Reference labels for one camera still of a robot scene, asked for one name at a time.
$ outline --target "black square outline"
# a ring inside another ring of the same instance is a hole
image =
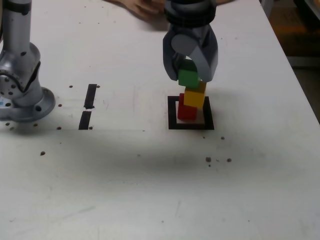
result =
[[[168,123],[170,130],[215,130],[208,96],[204,98],[203,104],[204,124],[177,123],[176,102],[179,102],[179,96],[168,96]]]

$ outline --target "black tape line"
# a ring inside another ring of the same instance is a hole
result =
[[[11,2],[10,0],[3,1],[3,9],[7,9],[15,13],[20,13],[22,15],[27,15],[31,11],[31,6],[32,6],[31,2],[20,4],[20,3]]]
[[[208,96],[204,98],[203,117],[204,117],[205,129],[215,130],[214,120],[212,118],[211,106],[210,106],[210,101]]]
[[[85,109],[94,109],[94,101],[97,90],[97,84],[89,84],[88,91],[86,92],[86,97],[84,101]]]
[[[79,130],[88,130],[91,118],[91,111],[83,111],[80,119]]]

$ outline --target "green block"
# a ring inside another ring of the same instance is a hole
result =
[[[178,81],[180,86],[196,89],[199,86],[200,78],[197,67],[192,60],[185,59],[178,72]]]

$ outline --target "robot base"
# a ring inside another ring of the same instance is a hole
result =
[[[28,123],[48,115],[55,107],[55,96],[49,89],[45,87],[41,89],[43,97],[34,105],[15,106],[9,99],[3,99],[3,105],[0,107],[0,121]]]

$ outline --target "hand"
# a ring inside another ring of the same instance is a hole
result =
[[[144,19],[151,19],[165,8],[165,0],[121,0],[121,3]]]

